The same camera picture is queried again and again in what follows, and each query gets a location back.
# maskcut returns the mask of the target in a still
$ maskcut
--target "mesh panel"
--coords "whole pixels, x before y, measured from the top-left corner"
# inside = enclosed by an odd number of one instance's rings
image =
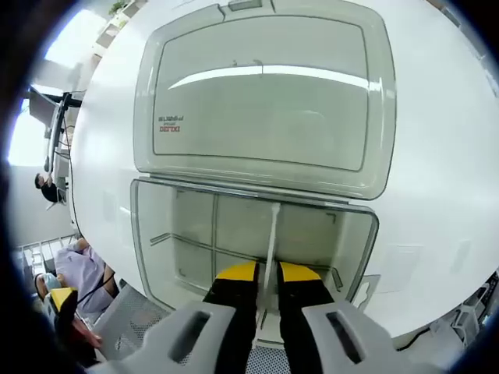
[[[142,347],[146,331],[170,313],[125,286],[94,327],[107,360],[121,360]]]
[[[256,346],[248,357],[247,374],[289,374],[288,356],[284,349]]]
[[[146,331],[170,313],[150,302],[130,286],[125,286],[97,321],[94,332],[102,337],[102,354],[107,360],[122,360],[142,347]],[[180,365],[189,362],[187,355]],[[248,357],[248,374],[289,374],[282,349],[255,347]]]

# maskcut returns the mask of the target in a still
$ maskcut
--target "person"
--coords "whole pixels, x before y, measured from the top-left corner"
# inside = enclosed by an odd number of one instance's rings
[[[106,310],[117,293],[113,278],[115,272],[84,238],[57,253],[55,272],[57,276],[51,273],[38,274],[34,279],[42,300],[53,288],[74,287],[78,290],[78,310],[96,313]]]
[[[34,177],[34,185],[37,189],[41,189],[41,194],[48,201],[58,203],[63,200],[61,193],[57,190],[57,186],[52,181],[52,175],[48,175],[47,181],[45,181],[44,177],[38,173]]]

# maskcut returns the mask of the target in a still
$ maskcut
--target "bright light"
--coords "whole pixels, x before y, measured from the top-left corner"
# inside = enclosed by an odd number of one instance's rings
[[[79,11],[52,43],[45,59],[72,69],[89,53],[105,24],[106,20],[97,14]]]
[[[46,142],[45,125],[30,116],[29,100],[24,100],[17,117],[9,150],[9,163],[16,166],[43,166]]]
[[[198,72],[179,80],[168,89],[183,86],[188,83],[199,82],[201,80],[220,78],[222,76],[256,76],[259,74],[286,74],[292,76],[309,76],[312,78],[321,78],[332,80],[334,82],[344,83],[351,86],[357,86],[368,90],[369,81],[365,78],[344,74],[343,72],[334,72],[326,69],[307,68],[305,66],[287,66],[287,65],[260,65],[260,66],[240,66],[234,68],[215,69],[207,72]]]

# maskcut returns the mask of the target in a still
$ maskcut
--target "cable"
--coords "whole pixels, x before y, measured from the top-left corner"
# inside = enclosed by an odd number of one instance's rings
[[[93,294],[96,290],[98,290],[99,288],[104,287],[104,285],[105,285],[106,283],[108,283],[108,282],[109,282],[109,281],[110,281],[113,277],[114,277],[114,275],[109,276],[109,278],[108,278],[105,282],[103,282],[102,284],[98,284],[98,285],[96,286],[96,288],[94,288],[92,291],[87,292],[87,294],[86,294],[85,296],[83,296],[80,300],[78,300],[78,304],[80,304],[80,303],[81,303],[83,300],[85,300],[88,296],[92,295],[92,294]]]
[[[59,153],[57,150],[54,150],[54,152],[56,152],[59,156],[61,156],[65,160],[69,160],[69,157],[67,157],[65,154]]]
[[[64,133],[65,133],[65,141],[69,144],[69,137],[68,137],[68,128],[65,123],[65,116],[62,116],[62,123],[64,123]],[[73,202],[73,213],[75,214],[75,224],[76,227],[78,228],[78,232],[81,234],[82,238],[84,238],[83,233],[80,230],[80,226],[78,225],[78,219],[76,218],[76,208],[75,208],[75,196],[74,196],[74,191],[75,191],[75,184],[74,184],[74,178],[73,178],[73,162],[71,160],[71,147],[68,146],[68,156],[69,156],[69,170],[71,171],[71,200]],[[111,275],[105,282],[102,284],[98,284],[96,288],[94,288],[92,291],[87,292],[85,296],[83,296],[79,301],[78,304],[80,304],[83,300],[85,300],[87,297],[92,295],[96,290],[98,290],[101,287],[104,287],[106,283],[108,283],[114,275]]]
[[[397,348],[397,352],[400,352],[400,351],[405,351],[407,348],[409,348],[417,339],[418,337],[420,337],[421,335],[423,335],[424,333],[427,333],[428,331],[430,331],[430,328],[427,327],[426,329],[424,330],[421,330],[420,332],[418,332],[413,339],[411,339],[410,342],[408,342],[404,347],[401,347],[401,348]]]
[[[62,123],[64,123],[64,133],[65,133],[65,141],[69,144],[69,137],[68,137],[68,129],[65,123],[65,115],[62,116]],[[75,224],[76,228],[78,229],[78,232],[84,238],[83,233],[80,230],[80,226],[78,225],[78,219],[76,218],[76,208],[75,208],[75,185],[74,185],[74,177],[73,177],[73,162],[71,160],[71,147],[68,146],[68,157],[69,157],[69,170],[71,171],[71,200],[73,202],[73,213],[75,215]]]

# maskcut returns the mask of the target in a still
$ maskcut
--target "white wall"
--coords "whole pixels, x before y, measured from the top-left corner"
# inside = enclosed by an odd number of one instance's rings
[[[59,88],[63,91],[72,91],[78,78],[73,76],[72,71],[73,69],[57,62],[42,60],[35,68],[33,83]]]
[[[46,211],[49,203],[34,186],[42,167],[11,166],[9,176],[9,220],[15,245],[52,239],[73,233],[69,208],[62,204]]]
[[[109,9],[111,9],[112,5],[117,1],[118,0],[85,0],[81,5],[83,9],[88,9],[109,21],[112,18],[112,16],[109,15]]]

